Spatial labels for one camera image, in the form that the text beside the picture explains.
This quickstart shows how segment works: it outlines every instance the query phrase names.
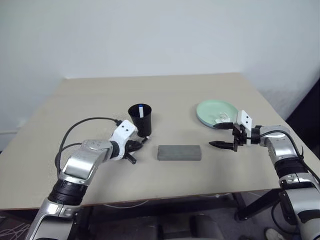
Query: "tabletop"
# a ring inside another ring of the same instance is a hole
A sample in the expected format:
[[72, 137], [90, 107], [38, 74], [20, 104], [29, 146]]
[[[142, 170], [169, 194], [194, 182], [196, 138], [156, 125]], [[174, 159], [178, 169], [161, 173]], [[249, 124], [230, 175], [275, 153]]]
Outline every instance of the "tabletop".
[[[135, 165], [125, 159], [100, 165], [83, 205], [278, 188], [267, 148], [240, 146], [234, 152], [208, 144], [233, 141], [231, 130], [197, 119], [197, 104], [208, 99], [245, 110], [254, 125], [289, 127], [240, 73], [65, 79], [0, 154], [0, 209], [40, 207], [57, 180], [54, 158], [72, 124], [90, 117], [130, 120], [128, 108], [138, 103], [152, 107], [150, 140], [134, 154]], [[88, 121], [65, 144], [109, 139], [115, 128], [112, 121]], [[289, 129], [319, 174], [319, 160]], [[159, 145], [200, 145], [202, 159], [158, 161]], [[62, 166], [75, 149], [63, 152]]]

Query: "black cable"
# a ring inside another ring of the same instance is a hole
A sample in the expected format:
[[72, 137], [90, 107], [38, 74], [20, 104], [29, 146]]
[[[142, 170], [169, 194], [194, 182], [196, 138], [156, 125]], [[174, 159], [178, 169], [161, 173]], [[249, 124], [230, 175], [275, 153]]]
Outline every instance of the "black cable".
[[[81, 145], [82, 143], [81, 142], [76, 142], [76, 143], [72, 143], [72, 144], [69, 144], [69, 145], [67, 145], [67, 146], [64, 146], [63, 148], [62, 148], [62, 152], [64, 151], [64, 150], [66, 150], [67, 148], [70, 148], [70, 147], [73, 147], [73, 146], [76, 146], [76, 145]], [[54, 165], [55, 165], [55, 167], [57, 168], [57, 158], [58, 158], [58, 155], [59, 155], [59, 153], [57, 153], [56, 155], [55, 155], [55, 159], [54, 159]]]
[[302, 154], [299, 153], [299, 150], [297, 148], [297, 145], [295, 143], [295, 141], [293, 140], [293, 138], [291, 137], [291, 135], [289, 133], [287, 133], [286, 131], [283, 131], [283, 130], [272, 130], [272, 131], [268, 131], [268, 132], [265, 132], [263, 134], [260, 135], [260, 138], [266, 136], [266, 135], [269, 135], [269, 134], [274, 134], [274, 133], [281, 133], [281, 134], [284, 134], [286, 135], [290, 142], [292, 143], [293, 145], [293, 148], [294, 148], [294, 151], [296, 153], [296, 155], [300, 158], [301, 160], [301, 163], [302, 165], [313, 175], [313, 177], [318, 181], [318, 183], [320, 184], [320, 178], [317, 176], [317, 174], [312, 171], [312, 169], [306, 164], [306, 162], [304, 161], [304, 155], [303, 155], [303, 148], [302, 148]]
[[271, 217], [272, 217], [272, 220], [274, 222], [274, 224], [278, 227], [278, 229], [280, 229], [282, 232], [286, 233], [286, 234], [290, 234], [290, 235], [299, 235], [300, 233], [299, 232], [292, 232], [292, 231], [287, 231], [287, 230], [284, 230], [280, 225], [279, 223], [277, 223], [276, 221], [276, 218], [275, 218], [275, 209], [276, 209], [276, 206], [280, 203], [280, 201], [277, 201], [271, 208]]
[[102, 119], [102, 120], [111, 120], [111, 121], [114, 121], [116, 124], [119, 123], [119, 120], [117, 119], [114, 119], [114, 118], [110, 118], [110, 117], [89, 117], [89, 118], [85, 118], [81, 121], [78, 121], [76, 122], [75, 124], [73, 124], [69, 129], [68, 131], [66, 131], [66, 133], [64, 134], [63, 136], [63, 139], [61, 141], [61, 144], [60, 144], [60, 147], [59, 147], [59, 151], [57, 153], [57, 156], [56, 156], [56, 159], [54, 160], [54, 164], [56, 166], [56, 173], [57, 173], [57, 176], [59, 176], [59, 173], [61, 172], [61, 169], [60, 169], [60, 160], [61, 160], [61, 153], [63, 151], [63, 147], [64, 147], [64, 144], [66, 142], [66, 139], [69, 135], [69, 133], [72, 131], [72, 129], [74, 129], [76, 126], [78, 126], [79, 124], [82, 124], [86, 121], [90, 121], [90, 120], [96, 120], [96, 119]]

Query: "floor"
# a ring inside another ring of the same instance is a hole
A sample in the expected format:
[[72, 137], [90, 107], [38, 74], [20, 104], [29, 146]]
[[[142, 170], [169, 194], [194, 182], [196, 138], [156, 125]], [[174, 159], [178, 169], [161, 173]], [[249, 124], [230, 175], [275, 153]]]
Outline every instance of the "floor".
[[[255, 201], [265, 191], [243, 192], [242, 197], [246, 204]], [[204, 198], [215, 198], [212, 196], [204, 196]], [[253, 240], [263, 240], [264, 229], [274, 228], [280, 232], [275, 226], [271, 218], [271, 209], [267, 209], [247, 221], [237, 222], [234, 220], [235, 208], [219, 208], [198, 212], [167, 214], [161, 216], [147, 216], [140, 218], [124, 219], [118, 221], [108, 221], [103, 224], [92, 226], [92, 231], [96, 234], [96, 240], [157, 240], [159, 234], [159, 226], [162, 226], [163, 236], [165, 239], [178, 237], [189, 237], [189, 219], [195, 215], [210, 216], [218, 225], [225, 240], [237, 240], [240, 236], [247, 236]], [[281, 210], [276, 208], [275, 218], [278, 223], [286, 230], [294, 231], [295, 227], [285, 222]], [[28, 226], [21, 225], [14, 219], [0, 219], [0, 240], [22, 240], [26, 234]], [[5, 229], [13, 229], [19, 232], [17, 235], [4, 231]], [[287, 240], [291, 240], [292, 236], [282, 233]]]

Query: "white wall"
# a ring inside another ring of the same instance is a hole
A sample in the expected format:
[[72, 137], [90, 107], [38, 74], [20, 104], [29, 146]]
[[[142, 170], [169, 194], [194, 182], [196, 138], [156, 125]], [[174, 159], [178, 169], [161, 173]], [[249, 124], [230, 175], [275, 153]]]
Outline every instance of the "white wall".
[[242, 72], [286, 118], [319, 74], [319, 10], [318, 0], [2, 0], [0, 132], [64, 77]]

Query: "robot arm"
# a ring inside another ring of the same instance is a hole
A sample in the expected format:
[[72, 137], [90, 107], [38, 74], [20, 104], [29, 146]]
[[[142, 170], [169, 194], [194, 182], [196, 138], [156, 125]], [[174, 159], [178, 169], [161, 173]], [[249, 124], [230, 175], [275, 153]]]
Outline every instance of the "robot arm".
[[80, 204], [100, 164], [108, 160], [135, 159], [129, 151], [141, 145], [130, 141], [137, 128], [124, 120], [113, 132], [110, 140], [85, 140], [67, 160], [51, 193], [46, 198], [34, 221], [26, 240], [54, 239], [66, 240], [74, 220], [79, 213]]
[[235, 124], [223, 124], [233, 129], [234, 141], [212, 141], [210, 145], [237, 152], [238, 146], [260, 144], [268, 154], [279, 177], [283, 191], [279, 194], [282, 213], [291, 225], [298, 225], [303, 240], [320, 238], [320, 185], [314, 172], [305, 164], [284, 126], [256, 126], [245, 111], [240, 111]]

